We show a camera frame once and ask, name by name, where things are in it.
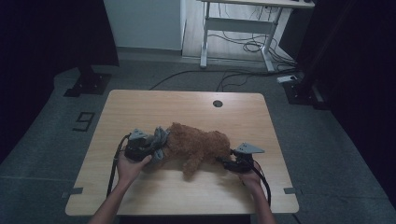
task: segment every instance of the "black cable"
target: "black cable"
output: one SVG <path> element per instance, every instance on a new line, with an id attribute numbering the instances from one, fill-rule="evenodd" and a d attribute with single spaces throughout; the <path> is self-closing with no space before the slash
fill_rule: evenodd
<path id="1" fill-rule="evenodd" d="M 279 67 L 280 67 L 280 66 L 287 66 L 287 67 L 292 67 L 292 68 L 295 67 L 294 65 L 289 65 L 289 64 L 286 64 L 286 63 L 280 63 L 280 64 L 278 64 L 278 65 L 276 66 L 276 69 L 279 70 Z"/>
<path id="2" fill-rule="evenodd" d="M 224 72 L 224 70 L 222 70 L 222 71 L 206 71 L 206 70 L 195 70 L 195 71 L 193 71 L 193 70 L 190 70 L 190 71 L 179 72 L 179 73 L 173 74 L 170 77 L 166 77 L 165 79 L 161 80 L 160 82 L 158 82 L 157 84 L 155 84 L 153 87 L 151 87 L 148 90 L 152 91 L 154 88 L 156 88 L 157 86 L 159 86 L 160 84 L 162 84 L 166 80 L 171 79 L 172 77 L 177 77 L 177 76 L 180 76 L 180 75 L 183 75 L 183 74 L 186 74 L 186 73 L 192 73 L 192 72 L 196 72 L 196 73 L 214 73 L 214 72 Z"/>
<path id="3" fill-rule="evenodd" d="M 272 7 L 270 7 L 270 13 L 268 13 L 268 21 L 271 19 Z"/>
<path id="4" fill-rule="evenodd" d="M 249 19 L 254 15 L 254 13 L 257 11 L 257 7 L 254 7 L 254 11 L 250 14 Z"/>
<path id="5" fill-rule="evenodd" d="M 247 76 L 250 76 L 250 77 L 269 77 L 269 76 L 274 76 L 274 75 L 295 73 L 295 72 L 299 72 L 299 70 L 295 69 L 295 68 L 291 68 L 291 69 L 285 69 L 285 70 L 281 70 L 281 71 L 277 71 L 277 72 L 273 72 L 273 73 L 263 73 L 263 72 L 260 72 L 260 73 L 254 73 L 254 72 L 246 73 L 246 72 L 242 72 L 241 73 L 241 72 L 238 72 L 238 73 L 231 74 L 231 75 L 228 75 L 228 76 L 223 75 L 218 87 L 216 88 L 216 91 L 219 91 L 219 87 L 220 86 L 221 87 L 225 87 L 225 86 L 222 85 L 222 83 L 224 82 L 224 80 L 226 80 L 227 78 L 230 78 L 230 77 L 243 76 L 243 75 L 247 75 Z M 246 84 L 246 82 L 244 82 L 243 84 L 240 84 L 240 85 L 236 84 L 236 86 L 242 86 L 244 84 Z"/>
<path id="6" fill-rule="evenodd" d="M 292 216 L 294 217 L 294 219 L 296 220 L 296 222 L 298 224 L 302 224 L 301 221 L 297 218 L 297 216 L 295 214 L 292 214 Z"/>
<path id="7" fill-rule="evenodd" d="M 270 185 L 269 185 L 268 182 L 267 182 L 267 179 L 266 179 L 265 176 L 264 176 L 264 172 L 262 171 L 262 167 L 259 165 L 258 162 L 254 161 L 254 162 L 256 162 L 256 163 L 259 165 L 260 170 L 261 170 L 261 171 L 259 171 L 259 170 L 257 170 L 257 168 L 254 166 L 254 163 L 253 163 L 253 165 L 252 165 L 250 162 L 248 162 L 248 161 L 246 161 L 246 160 L 243 160 L 243 161 L 244 161 L 246 164 L 248 164 L 248 165 L 250 166 L 250 168 L 253 170 L 253 172 L 256 173 L 256 175 L 258 175 L 259 178 L 262 180 L 262 183 L 264 184 L 265 189 L 267 190 L 267 202 L 268 202 L 268 205 L 271 207 L 271 189 L 270 189 Z"/>
<path id="8" fill-rule="evenodd" d="M 225 76 L 227 75 L 228 72 L 235 72 L 235 73 L 238 73 L 238 74 L 241 74 L 241 75 L 242 75 L 242 74 L 251 73 L 250 71 L 244 70 L 244 69 L 236 69 L 236 70 L 230 69 L 230 70 L 225 71 L 224 74 L 223 74 L 223 76 L 222 76 L 222 78 L 221 78 L 221 81 L 219 82 L 219 85 L 216 87 L 216 91 L 219 90 L 219 87 L 220 87 L 220 86 L 221 86 L 221 91 L 223 91 L 224 86 L 222 85 L 222 81 L 224 80 L 224 78 L 225 78 Z"/>
<path id="9" fill-rule="evenodd" d="M 230 18 L 230 15 L 228 15 L 228 12 L 227 12 L 227 4 L 226 3 L 224 3 L 224 10 L 225 10 L 225 14 L 227 14 L 228 18 Z"/>
<path id="10" fill-rule="evenodd" d="M 243 85 L 245 85 L 245 84 L 248 82 L 248 79 L 249 79 L 250 77 L 253 77 L 253 75 L 247 76 L 247 77 L 245 78 L 245 81 L 242 82 L 242 83 L 240 83 L 240 84 L 233 84 L 233 83 L 227 84 L 227 85 L 225 85 L 225 86 L 222 86 L 222 89 L 224 90 L 224 88 L 225 88 L 225 87 L 228 87 L 228 86 L 237 86 L 237 87 L 243 86 Z"/>
<path id="11" fill-rule="evenodd" d="M 262 11 L 260 12 L 259 18 L 257 18 L 258 21 L 262 18 Z"/>
<path id="12" fill-rule="evenodd" d="M 107 187 L 106 197 L 108 197 L 108 195 L 110 195 L 111 189 L 113 188 L 113 180 L 114 180 L 114 174 L 116 173 L 117 162 L 119 160 L 119 156 L 120 156 L 120 152 L 121 152 L 121 149 L 122 149 L 123 142 L 128 137 L 129 137 L 129 134 L 125 135 L 121 139 L 121 142 L 120 142 L 119 146 L 117 147 L 116 155 L 114 155 L 113 166 L 111 167 L 111 174 L 110 174 L 110 178 L 108 179 L 108 187 Z"/>
<path id="13" fill-rule="evenodd" d="M 243 50 L 247 51 L 247 52 L 258 52 L 258 51 L 262 50 L 266 40 L 264 42 L 260 42 L 260 41 L 257 41 L 255 38 L 265 36 L 265 39 L 266 39 L 266 37 L 267 37 L 266 35 L 253 36 L 253 34 L 252 34 L 251 38 L 235 39 L 235 38 L 228 37 L 224 32 L 223 32 L 223 34 L 224 34 L 224 36 L 221 36 L 221 35 L 209 35 L 209 36 L 219 37 L 226 41 L 229 41 L 229 42 L 232 42 L 235 44 L 239 44 L 239 45 L 243 45 Z M 237 42 L 237 40 L 249 40 L 249 39 L 251 39 L 252 41 Z M 296 66 L 297 63 L 293 59 L 282 57 L 276 53 L 276 48 L 277 48 L 278 43 L 277 43 L 276 39 L 273 38 L 273 40 L 276 42 L 276 46 L 274 48 L 269 48 L 269 53 L 274 58 L 274 61 L 276 61 L 277 63 L 287 63 L 290 66 Z M 250 49 L 248 46 L 254 46 L 257 49 Z"/>
<path id="14" fill-rule="evenodd" d="M 270 9 L 272 10 L 272 7 L 270 7 Z M 278 7 L 276 7 L 276 10 L 275 11 L 273 11 L 273 12 L 277 12 L 279 10 L 279 8 Z M 270 11 L 267 11 L 267 10 L 265 10 L 265 12 L 266 13 L 270 13 Z"/>
<path id="15" fill-rule="evenodd" d="M 220 3 L 219 3 L 219 16 L 221 17 Z"/>

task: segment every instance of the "forearm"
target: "forearm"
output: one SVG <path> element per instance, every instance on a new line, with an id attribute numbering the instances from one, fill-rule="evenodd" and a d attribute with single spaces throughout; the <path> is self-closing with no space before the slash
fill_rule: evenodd
<path id="1" fill-rule="evenodd" d="M 89 223 L 111 223 L 120 208 L 122 198 L 128 187 L 129 186 L 118 184 L 93 215 Z"/>
<path id="2" fill-rule="evenodd" d="M 256 208 L 257 221 L 259 224 L 276 224 L 274 215 L 271 212 L 270 206 L 265 198 L 262 186 L 255 186 L 250 189 L 253 196 L 254 206 Z"/>

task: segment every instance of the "stuffed animal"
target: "stuffed animal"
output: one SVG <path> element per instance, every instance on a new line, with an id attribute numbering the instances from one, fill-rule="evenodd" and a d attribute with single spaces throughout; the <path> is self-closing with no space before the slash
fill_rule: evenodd
<path id="1" fill-rule="evenodd" d="M 186 160 L 183 174 L 189 177 L 203 161 L 214 163 L 216 157 L 230 158 L 230 140 L 224 133 L 207 133 L 179 123 L 173 123 L 167 131 L 169 134 L 162 148 L 163 159 L 159 166 L 170 160 Z"/>

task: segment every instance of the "wire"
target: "wire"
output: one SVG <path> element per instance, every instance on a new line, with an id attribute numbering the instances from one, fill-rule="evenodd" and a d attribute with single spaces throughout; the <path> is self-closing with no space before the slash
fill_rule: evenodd
<path id="1" fill-rule="evenodd" d="M 250 162 L 248 162 L 248 161 L 246 161 L 246 160 L 243 160 L 244 162 L 245 162 L 245 164 L 247 164 L 248 166 L 250 166 L 250 168 L 254 171 L 254 173 L 256 173 L 256 175 L 258 175 L 259 177 L 260 177 L 260 179 L 262 180 L 262 183 L 264 184 L 264 186 L 265 186 L 265 188 L 266 188 L 266 190 L 267 190 L 267 202 L 268 202 L 268 205 L 269 206 L 271 206 L 271 189 L 270 189 L 270 186 L 269 186 L 269 184 L 268 184 L 268 182 L 267 182 L 267 179 L 265 178 L 265 175 L 264 175 L 264 172 L 262 171 L 262 167 L 259 165 L 259 163 L 258 162 L 256 162 L 256 161 L 254 161 L 254 162 L 256 162 L 258 165 L 259 165 L 259 167 L 260 167 L 260 171 L 259 170 L 257 170 L 257 168 L 254 166 L 254 163 L 253 164 L 251 164 Z"/>
<path id="2" fill-rule="evenodd" d="M 276 7 L 276 10 L 275 11 L 273 11 L 273 12 L 277 12 L 279 10 L 279 7 Z"/>
<path id="3" fill-rule="evenodd" d="M 119 144 L 119 146 L 117 147 L 116 155 L 114 155 L 113 165 L 112 165 L 112 167 L 111 167 L 110 178 L 108 179 L 108 186 L 107 186 L 107 194 L 106 194 L 106 197 L 108 197 L 108 195 L 110 195 L 111 189 L 113 188 L 114 174 L 116 173 L 116 166 L 117 166 L 117 163 L 118 163 L 118 161 L 119 161 L 119 156 L 120 156 L 121 148 L 122 148 L 123 142 L 124 142 L 125 139 L 127 139 L 128 137 L 129 137 L 129 134 L 125 135 L 125 136 L 121 139 L 120 144 Z"/>
<path id="4" fill-rule="evenodd" d="M 226 4 L 224 4 L 224 6 L 225 6 L 225 12 L 226 12 L 227 16 L 230 17 L 230 15 L 227 12 Z M 253 11 L 253 13 L 250 15 L 249 18 L 251 18 L 255 12 L 258 12 L 257 9 L 258 8 L 255 7 L 255 10 Z M 263 10 L 264 10 L 264 7 L 262 7 L 262 10 L 260 11 L 260 13 L 257 13 L 257 15 L 258 15 L 257 19 L 258 20 L 260 20 L 260 18 L 262 17 Z M 271 18 L 272 12 L 273 12 L 273 8 L 270 7 L 269 12 L 268 12 L 268 19 L 267 19 L 268 21 Z M 219 16 L 221 17 L 220 3 L 219 3 Z M 252 34 L 251 38 L 231 38 L 231 37 L 228 37 L 225 34 L 224 31 L 222 31 L 222 33 L 223 33 L 224 36 L 221 36 L 221 35 L 208 35 L 208 36 L 215 36 L 215 37 L 222 38 L 222 39 L 224 39 L 226 41 L 229 41 L 229 42 L 232 42 L 232 43 L 235 43 L 235 44 L 243 45 L 243 50 L 246 51 L 246 52 L 253 52 L 254 53 L 254 52 L 261 51 L 262 48 L 265 45 L 266 40 L 267 40 L 267 35 L 254 36 L 254 34 Z M 263 42 L 257 41 L 256 38 L 259 38 L 259 37 L 265 37 L 264 41 Z M 278 42 L 277 42 L 277 40 L 275 38 L 273 38 L 273 40 L 275 40 L 276 45 L 275 45 L 275 47 L 273 49 L 269 48 L 269 53 L 274 58 L 274 60 L 277 63 L 281 63 L 281 65 L 285 65 L 285 66 L 289 66 L 289 67 L 295 67 L 297 65 L 297 63 L 294 60 L 282 57 L 282 56 L 280 56 L 279 54 L 276 53 L 276 48 L 277 48 Z"/>
<path id="5" fill-rule="evenodd" d="M 251 13 L 249 19 L 251 19 L 251 17 L 253 16 L 253 14 L 257 11 L 257 7 L 254 7 L 254 11 Z"/>
<path id="6" fill-rule="evenodd" d="M 293 65 L 289 65 L 289 64 L 285 64 L 285 63 L 280 63 L 280 64 L 278 64 L 278 65 L 276 66 L 276 70 L 279 71 L 279 70 L 280 70 L 280 69 L 279 69 L 280 66 L 286 66 L 286 67 L 294 68 Z"/>
<path id="7" fill-rule="evenodd" d="M 227 12 L 227 4 L 225 4 L 225 3 L 224 3 L 224 10 L 225 10 L 225 14 L 227 14 L 228 18 L 230 18 L 230 15 L 228 15 L 228 12 Z"/>
<path id="8" fill-rule="evenodd" d="M 219 70 L 219 71 L 207 71 L 207 70 L 189 70 L 189 71 L 183 71 L 183 72 L 179 72 L 176 74 L 173 74 L 169 77 L 164 78 L 163 80 L 161 80 L 160 82 L 158 82 L 157 84 L 155 84 L 153 87 L 151 87 L 150 89 L 148 89 L 149 91 L 154 90 L 156 87 L 158 87 L 159 85 L 161 85 L 162 83 L 164 83 L 166 80 L 171 79 L 172 77 L 177 77 L 186 73 L 217 73 L 217 72 L 224 72 L 226 70 Z"/>
<path id="9" fill-rule="evenodd" d="M 300 221 L 300 219 L 298 219 L 297 216 L 296 216 L 295 214 L 291 214 L 291 215 L 294 217 L 294 219 L 296 220 L 296 222 L 297 222 L 298 224 L 302 224 L 301 221 Z"/>
<path id="10" fill-rule="evenodd" d="M 251 78 L 251 77 L 269 77 L 269 76 L 275 76 L 275 75 L 280 75 L 280 74 L 296 73 L 296 72 L 299 72 L 299 71 L 300 70 L 298 70 L 298 69 L 291 68 L 291 69 L 285 69 L 285 70 L 272 72 L 272 73 L 265 73 L 265 72 L 259 72 L 259 73 L 255 73 L 255 72 L 235 72 L 234 74 L 230 74 L 228 76 L 226 76 L 226 74 L 224 74 L 222 79 L 221 79 L 221 81 L 219 82 L 218 87 L 216 88 L 216 91 L 219 91 L 220 87 L 221 87 L 221 91 L 224 91 L 224 88 L 226 86 L 242 86 L 242 85 L 245 85 L 248 82 L 248 79 Z M 223 82 L 226 79 L 228 79 L 230 77 L 237 77 L 237 76 L 247 76 L 247 77 L 246 77 L 246 79 L 245 79 L 245 81 L 243 83 L 223 85 Z"/>

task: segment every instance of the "desk leg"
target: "desk leg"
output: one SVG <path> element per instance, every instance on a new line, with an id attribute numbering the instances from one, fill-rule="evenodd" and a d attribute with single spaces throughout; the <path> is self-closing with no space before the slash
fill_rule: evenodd
<path id="1" fill-rule="evenodd" d="M 210 3 L 207 3 L 206 6 L 206 15 L 205 15 L 205 25 L 204 25 L 204 42 L 202 43 L 201 49 L 201 68 L 206 68 L 206 60 L 207 60 L 207 22 L 209 21 L 209 11 L 210 11 Z"/>
<path id="2" fill-rule="evenodd" d="M 265 41 L 264 48 L 262 49 L 262 57 L 264 58 L 265 65 L 267 66 L 268 72 L 275 72 L 274 66 L 271 61 L 272 57 L 269 52 L 269 48 L 271 47 L 271 42 L 274 38 L 274 34 L 275 34 L 276 27 L 279 22 L 280 14 L 282 13 L 282 9 L 283 9 L 283 7 L 280 7 L 276 13 L 276 18 L 274 19 L 273 24 L 271 26 L 270 35 L 268 36 L 267 40 Z"/>

